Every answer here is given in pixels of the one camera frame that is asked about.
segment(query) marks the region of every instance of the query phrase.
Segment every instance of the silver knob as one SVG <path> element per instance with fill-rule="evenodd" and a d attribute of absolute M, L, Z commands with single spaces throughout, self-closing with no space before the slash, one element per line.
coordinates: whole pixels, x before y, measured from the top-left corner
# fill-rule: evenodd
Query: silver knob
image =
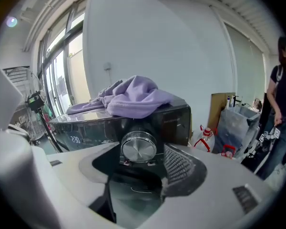
<path fill-rule="evenodd" d="M 156 155 L 156 140 L 147 132 L 129 132 L 122 139 L 121 150 L 130 161 L 147 162 Z"/>

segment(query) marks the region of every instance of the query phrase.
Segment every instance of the floor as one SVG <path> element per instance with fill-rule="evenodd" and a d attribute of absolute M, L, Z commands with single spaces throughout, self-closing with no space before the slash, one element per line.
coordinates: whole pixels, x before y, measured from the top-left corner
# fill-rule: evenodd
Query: floor
<path fill-rule="evenodd" d="M 38 146 L 47 155 L 56 153 L 47 137 L 39 141 Z M 110 182 L 110 192 L 117 224 L 126 229 L 139 227 L 161 205 L 160 198 L 155 194 L 133 192 L 129 186 L 114 181 Z"/>

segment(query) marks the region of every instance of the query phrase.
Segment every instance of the roller blind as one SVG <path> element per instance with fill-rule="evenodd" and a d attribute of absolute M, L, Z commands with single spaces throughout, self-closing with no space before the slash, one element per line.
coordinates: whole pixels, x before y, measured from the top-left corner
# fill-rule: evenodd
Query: roller blind
<path fill-rule="evenodd" d="M 252 104 L 264 98 L 265 71 L 263 53 L 242 33 L 226 25 L 237 66 L 237 95 L 243 103 Z"/>

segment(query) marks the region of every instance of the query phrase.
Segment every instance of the trash bin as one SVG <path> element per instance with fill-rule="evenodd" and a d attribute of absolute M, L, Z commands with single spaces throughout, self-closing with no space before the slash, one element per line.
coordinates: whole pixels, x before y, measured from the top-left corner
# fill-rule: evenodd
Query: trash bin
<path fill-rule="evenodd" d="M 217 127 L 215 153 L 221 153 L 224 145 L 231 145 L 236 149 L 235 157 L 242 155 L 254 137 L 259 118 L 259 113 L 243 106 L 224 109 Z"/>

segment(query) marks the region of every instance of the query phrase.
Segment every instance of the black appliance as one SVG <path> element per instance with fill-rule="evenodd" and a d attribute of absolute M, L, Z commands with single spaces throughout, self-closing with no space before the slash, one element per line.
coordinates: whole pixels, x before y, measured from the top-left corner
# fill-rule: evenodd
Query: black appliance
<path fill-rule="evenodd" d="M 104 108 L 80 114 L 63 114 L 50 121 L 56 140 L 68 150 L 120 142 L 119 176 L 113 180 L 130 184 L 140 183 L 146 189 L 161 188 L 165 173 L 164 143 L 186 146 L 190 137 L 191 108 L 184 99 L 175 97 L 143 119 L 110 115 Z"/>

